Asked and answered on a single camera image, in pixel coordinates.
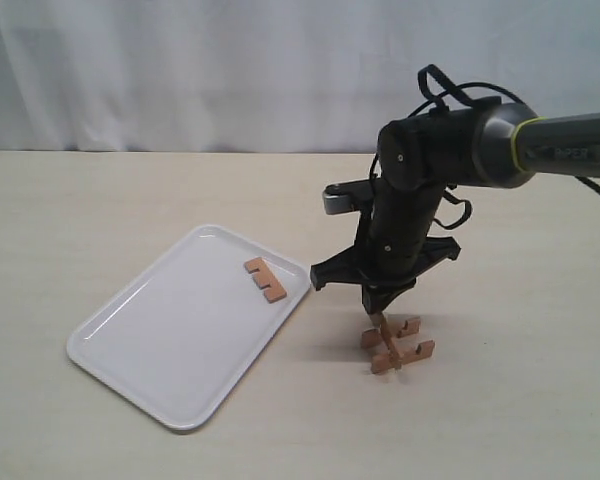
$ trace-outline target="beige table surface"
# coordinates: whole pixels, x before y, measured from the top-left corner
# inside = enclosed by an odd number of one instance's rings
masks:
[[[70,333],[199,224],[306,265],[348,247],[357,216],[325,215],[321,192],[369,160],[0,153],[0,480],[600,479],[600,198],[570,178],[459,189],[460,258],[390,309],[436,341],[399,374],[369,374],[343,285],[311,292],[187,436],[67,359]]]

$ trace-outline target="white curtain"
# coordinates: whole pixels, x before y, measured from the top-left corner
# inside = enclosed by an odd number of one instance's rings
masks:
[[[371,151],[416,73],[600,110],[600,0],[0,0],[0,149]]]

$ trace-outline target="white tray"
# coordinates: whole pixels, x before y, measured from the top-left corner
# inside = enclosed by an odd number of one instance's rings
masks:
[[[286,289],[269,303],[244,263],[262,257]],[[204,225],[69,338],[71,360],[174,430],[201,426],[310,288],[305,267]]]

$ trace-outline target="table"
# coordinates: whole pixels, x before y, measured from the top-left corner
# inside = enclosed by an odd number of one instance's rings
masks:
[[[369,373],[345,285],[311,292],[190,435],[67,359],[79,323],[196,225],[307,265],[349,246],[357,216],[325,215],[321,193],[370,159],[0,152],[0,480],[600,479],[600,198],[571,178],[457,190],[474,204],[460,258],[389,311],[420,315],[436,350],[399,373]]]

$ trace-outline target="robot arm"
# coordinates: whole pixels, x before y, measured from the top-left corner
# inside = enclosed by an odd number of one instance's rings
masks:
[[[428,75],[444,93],[431,93]],[[360,221],[350,248],[311,267],[312,283],[316,290],[328,283],[360,285],[371,316],[413,288],[419,275],[458,257],[452,237],[427,236],[442,199],[460,202],[448,189],[517,188],[536,173],[574,176],[589,186],[586,177],[600,178],[600,114],[544,119],[500,87],[456,86],[434,65],[419,72],[418,82],[428,101],[378,135],[373,166],[379,162],[382,174],[376,177],[372,166],[369,179],[329,185],[323,194],[328,214],[357,211]],[[491,88],[513,103],[499,96],[472,99],[467,87]],[[446,95],[466,108],[450,110]],[[471,214],[465,205],[463,221]]]

